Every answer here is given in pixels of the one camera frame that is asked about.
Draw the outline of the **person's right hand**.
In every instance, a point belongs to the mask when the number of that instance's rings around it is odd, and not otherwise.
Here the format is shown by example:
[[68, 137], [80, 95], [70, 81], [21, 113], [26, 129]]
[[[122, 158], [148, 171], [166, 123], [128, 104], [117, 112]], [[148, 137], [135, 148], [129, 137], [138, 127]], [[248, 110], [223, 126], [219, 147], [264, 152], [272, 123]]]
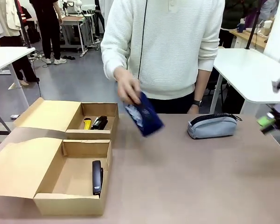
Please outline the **person's right hand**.
[[140, 83], [135, 79], [130, 71], [124, 67], [117, 67], [114, 70], [114, 77], [118, 83], [118, 96], [128, 105], [139, 105]]

